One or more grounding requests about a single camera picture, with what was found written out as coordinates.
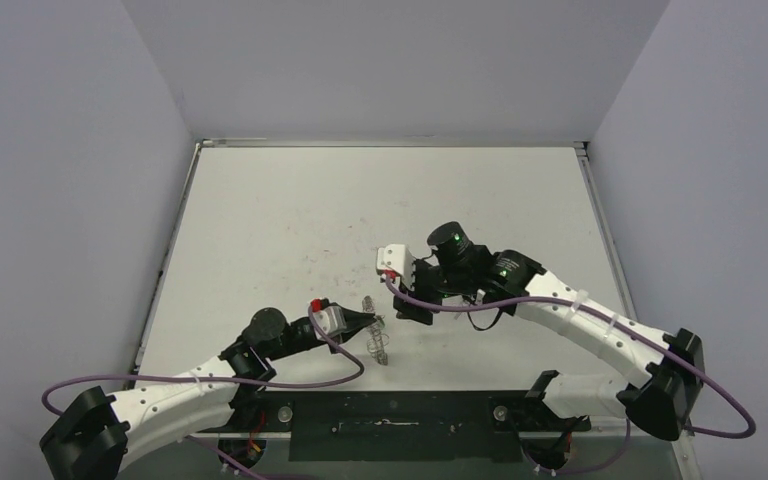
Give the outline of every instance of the screw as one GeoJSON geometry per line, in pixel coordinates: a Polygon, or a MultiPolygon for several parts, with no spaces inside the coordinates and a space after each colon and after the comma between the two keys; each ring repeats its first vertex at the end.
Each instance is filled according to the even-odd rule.
{"type": "Polygon", "coordinates": [[[493,418],[500,422],[504,422],[505,418],[508,417],[508,409],[503,406],[498,406],[493,409],[493,418]]]}
{"type": "Polygon", "coordinates": [[[293,409],[290,407],[281,407],[278,409],[278,421],[287,423],[293,418],[293,409]]]}

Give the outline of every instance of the red wire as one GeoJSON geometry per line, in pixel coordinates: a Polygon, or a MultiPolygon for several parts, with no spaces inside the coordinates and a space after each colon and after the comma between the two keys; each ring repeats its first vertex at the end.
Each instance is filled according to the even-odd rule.
{"type": "Polygon", "coordinates": [[[254,430],[249,432],[249,443],[248,443],[248,448],[246,449],[246,454],[251,453],[251,449],[254,446],[254,436],[260,433],[260,430],[263,428],[265,424],[266,424],[266,412],[261,410],[260,423],[254,428],[254,430]]]}

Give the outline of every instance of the black mounting plate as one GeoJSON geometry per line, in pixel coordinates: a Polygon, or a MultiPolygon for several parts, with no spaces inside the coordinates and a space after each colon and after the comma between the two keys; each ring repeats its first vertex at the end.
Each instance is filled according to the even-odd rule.
{"type": "MultiPolygon", "coordinates": [[[[235,415],[214,433],[247,433],[266,412],[261,432],[291,432],[290,461],[445,461],[487,458],[521,462],[518,432],[561,432],[566,419],[527,391],[285,392],[263,391],[251,415],[235,415]],[[280,407],[293,410],[278,420],[280,407]],[[508,409],[504,421],[496,407],[508,409]]],[[[576,430],[589,430],[582,422],[576,430]]]]}

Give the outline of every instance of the gray wall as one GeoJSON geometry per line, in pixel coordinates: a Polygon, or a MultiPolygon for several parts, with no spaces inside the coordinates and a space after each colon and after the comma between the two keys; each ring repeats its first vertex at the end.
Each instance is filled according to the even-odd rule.
{"type": "Polygon", "coordinates": [[[584,140],[667,0],[123,0],[203,137],[584,140]]]}
{"type": "Polygon", "coordinates": [[[126,369],[191,153],[118,0],[0,0],[0,478],[50,478],[45,386],[126,369]]]}
{"type": "MultiPolygon", "coordinates": [[[[590,147],[640,317],[687,325],[758,434],[707,478],[768,478],[768,2],[673,0],[590,147]]],[[[710,390],[699,425],[742,428],[710,390]]]]}

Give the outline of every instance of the robotic arm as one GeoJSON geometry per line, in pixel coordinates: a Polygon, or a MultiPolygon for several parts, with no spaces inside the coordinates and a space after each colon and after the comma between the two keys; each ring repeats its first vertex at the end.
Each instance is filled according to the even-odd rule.
{"type": "Polygon", "coordinates": [[[186,383],[160,383],[106,395],[81,393],[40,440],[55,480],[107,480],[142,457],[185,436],[225,425],[275,377],[269,361],[347,342],[376,321],[327,299],[311,303],[312,315],[288,323],[264,308],[219,355],[177,375],[186,383]],[[230,383],[229,379],[249,383],[230,383]]]}
{"type": "Polygon", "coordinates": [[[438,265],[415,258],[405,245],[378,250],[376,269],[391,282],[391,289],[395,288],[392,282],[398,283],[393,307],[401,318],[431,325],[435,311],[446,310],[443,299],[452,296],[470,304],[542,297],[539,303],[508,302],[500,314],[522,317],[557,332],[613,367],[617,375],[547,371],[528,395],[541,400],[560,418],[628,418],[656,438],[679,438],[702,382],[621,330],[631,329],[704,371],[699,337],[685,329],[670,335],[612,312],[519,252],[490,253],[486,246],[472,243],[457,222],[434,230],[427,243],[438,265]],[[594,315],[599,312],[610,322],[594,315]]]}
{"type": "MultiPolygon", "coordinates": [[[[519,252],[491,253],[486,246],[474,244],[457,222],[434,230],[427,243],[436,265],[415,258],[406,245],[378,249],[376,269],[394,294],[397,317],[432,325],[437,312],[499,308],[499,315],[537,322],[590,351],[616,373],[543,372],[524,397],[520,392],[513,400],[523,401],[532,413],[545,413],[559,425],[584,415],[613,416],[628,418],[659,439],[679,438],[702,388],[702,380],[688,368],[707,378],[702,342],[696,335],[684,329],[670,335],[612,312],[519,252]],[[447,305],[444,299],[449,297],[460,297],[471,306],[447,305]]],[[[46,432],[40,448],[55,480],[113,479],[146,453],[189,434],[235,419],[244,420],[237,425],[248,424],[254,415],[253,403],[264,395],[263,387],[336,384],[272,383],[276,372],[270,361],[326,344],[334,353],[340,348],[337,345],[375,322],[374,313],[348,310],[327,299],[314,300],[309,316],[292,323],[277,309],[264,308],[219,355],[174,378],[141,377],[162,383],[112,394],[100,387],[84,391],[46,432]]],[[[362,372],[362,364],[353,361],[362,372]]],[[[721,393],[721,387],[707,381],[721,393]]],[[[748,429],[711,434],[752,435],[754,421],[730,398],[726,397],[747,419],[748,429]]],[[[484,420],[474,425],[489,427],[484,420]]],[[[478,431],[491,435],[483,438],[495,438],[492,432],[478,431]]]]}

